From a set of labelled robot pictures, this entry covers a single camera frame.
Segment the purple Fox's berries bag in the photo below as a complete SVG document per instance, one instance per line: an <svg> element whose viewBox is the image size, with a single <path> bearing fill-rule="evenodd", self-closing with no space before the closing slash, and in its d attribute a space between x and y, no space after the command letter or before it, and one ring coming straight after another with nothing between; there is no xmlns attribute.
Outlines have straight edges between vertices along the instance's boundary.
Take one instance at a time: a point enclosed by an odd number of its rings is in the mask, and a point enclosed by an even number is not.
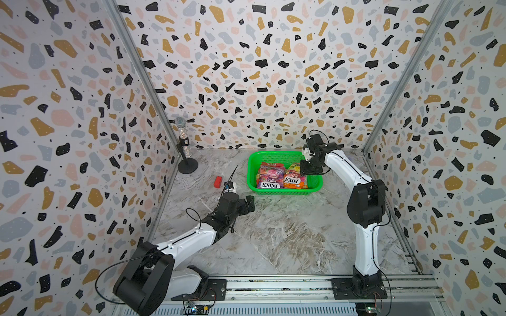
<svg viewBox="0 0 506 316"><path fill-rule="evenodd" d="M256 175L258 189L282 189L285 167L281 163L261 163Z"/></svg>

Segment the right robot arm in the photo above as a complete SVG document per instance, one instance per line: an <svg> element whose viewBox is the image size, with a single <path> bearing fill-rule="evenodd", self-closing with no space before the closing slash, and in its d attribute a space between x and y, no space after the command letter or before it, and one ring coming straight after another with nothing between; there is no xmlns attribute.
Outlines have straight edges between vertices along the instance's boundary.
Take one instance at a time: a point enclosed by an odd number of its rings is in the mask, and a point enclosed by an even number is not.
<svg viewBox="0 0 506 316"><path fill-rule="evenodd" d="M383 280L386 279L376 258L378 233L386 214L386 186L362 172L347 158L342 146L324 142L319 134L311 134L303 146L304 159L300 161L303 175L323 175L324 168L334 172L350 190L347 215L354 224L356 255L351 277L354 295L386 296Z"/></svg>

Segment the orange Fox's fruits bag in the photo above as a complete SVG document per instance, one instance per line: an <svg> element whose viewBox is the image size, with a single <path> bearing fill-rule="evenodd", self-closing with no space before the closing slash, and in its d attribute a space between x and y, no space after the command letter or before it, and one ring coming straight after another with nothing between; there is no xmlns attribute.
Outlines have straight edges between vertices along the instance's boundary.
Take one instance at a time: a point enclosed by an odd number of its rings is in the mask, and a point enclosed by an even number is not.
<svg viewBox="0 0 506 316"><path fill-rule="evenodd" d="M307 177L302 175L300 163L292 163L290 167L285 170L283 175L283 188L288 189L307 189Z"/></svg>

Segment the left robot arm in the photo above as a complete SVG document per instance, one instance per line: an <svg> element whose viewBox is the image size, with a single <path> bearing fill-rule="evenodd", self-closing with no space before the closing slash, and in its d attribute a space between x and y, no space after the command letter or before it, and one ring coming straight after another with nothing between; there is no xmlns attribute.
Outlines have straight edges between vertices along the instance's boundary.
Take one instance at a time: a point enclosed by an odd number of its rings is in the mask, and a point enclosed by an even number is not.
<svg viewBox="0 0 506 316"><path fill-rule="evenodd" d="M192 230L167 242L139 244L130 259L121 261L125 268L112 290L117 304L129 306L138 315L151 315L165 300L218 300L207 273L193 265L177 267L233 233L237 218L255 209L254 196L241 198L227 190L213 212L199 219Z"/></svg>

